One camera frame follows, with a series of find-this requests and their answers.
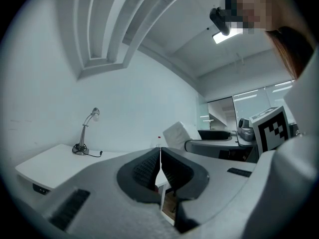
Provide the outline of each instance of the lamp base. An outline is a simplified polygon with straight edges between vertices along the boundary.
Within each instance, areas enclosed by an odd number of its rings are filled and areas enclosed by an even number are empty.
[[[74,154],[84,156],[84,155],[88,155],[88,154],[90,153],[90,150],[89,150],[89,148],[86,148],[85,150],[82,150],[82,151],[81,151],[81,148],[80,148],[80,147],[74,146],[73,149],[72,149],[72,152],[73,152]]]

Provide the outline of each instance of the desk lamp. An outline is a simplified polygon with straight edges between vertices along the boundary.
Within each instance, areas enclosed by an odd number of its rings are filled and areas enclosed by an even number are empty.
[[[100,115],[99,109],[94,108],[92,110],[91,114],[88,115],[88,117],[85,119],[85,121],[83,123],[80,142],[73,146],[73,149],[72,149],[73,153],[78,154],[78,155],[88,155],[89,154],[90,150],[84,144],[85,128],[89,127],[88,123],[91,120],[91,118],[93,118],[94,121],[98,121],[99,115]]]

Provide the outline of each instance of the fluorescent light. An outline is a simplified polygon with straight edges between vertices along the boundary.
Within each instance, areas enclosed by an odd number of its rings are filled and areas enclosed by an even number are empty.
[[[235,99],[234,102],[235,102],[235,101],[244,100],[244,99],[254,98],[254,97],[256,97],[256,96],[257,96],[257,95],[252,95],[252,96],[248,96],[248,97],[245,97],[245,98]]]
[[[282,90],[287,90],[287,89],[290,89],[290,88],[292,88],[292,87],[293,87],[293,86],[289,86],[289,87],[285,87],[285,88],[282,88],[282,89],[274,90],[273,93],[274,93],[274,92],[279,92],[279,91],[282,91]]]
[[[248,93],[252,93],[252,92],[255,92],[255,91],[258,91],[258,90],[253,90],[253,91],[245,92],[245,93],[242,93],[242,94],[234,95],[234,97],[237,97],[237,96],[240,96],[240,95],[244,95],[244,94],[248,94]]]
[[[227,40],[227,39],[230,38],[230,37],[235,36],[236,34],[242,34],[242,33],[243,33],[243,29],[242,29],[242,28],[232,28],[232,29],[230,30],[229,35],[226,36],[226,35],[223,35],[223,34],[220,32],[220,33],[214,35],[213,38],[214,38],[216,44],[218,44],[218,43],[220,43],[220,42],[222,42],[222,41]]]
[[[284,82],[284,83],[281,83],[281,84],[277,84],[277,85],[275,85],[275,87],[276,86],[280,86],[280,85],[284,85],[284,84],[288,84],[288,83],[291,83],[292,81],[288,81],[288,82]]]

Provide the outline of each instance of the white desk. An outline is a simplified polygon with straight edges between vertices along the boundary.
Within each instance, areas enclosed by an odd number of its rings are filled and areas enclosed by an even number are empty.
[[[90,150],[89,154],[99,156],[100,151]],[[128,153],[103,151],[101,157],[80,156],[72,153],[71,146],[60,144],[16,166],[15,169],[26,180],[53,190],[87,166],[125,154]],[[163,204],[168,181],[162,170],[159,171],[155,184],[159,187]]]

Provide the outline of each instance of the window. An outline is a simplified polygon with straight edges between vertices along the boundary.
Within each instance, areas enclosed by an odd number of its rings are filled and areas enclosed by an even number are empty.
[[[198,94],[197,99],[197,130],[209,129],[208,104],[203,96]]]
[[[290,109],[288,108],[286,102],[284,101],[284,96],[292,88],[293,81],[284,82],[281,84],[276,84],[266,87],[266,93],[273,107],[283,106],[286,112],[287,120],[289,124],[295,123],[295,118],[293,117]]]
[[[237,124],[271,107],[265,88],[234,95],[233,100]]]

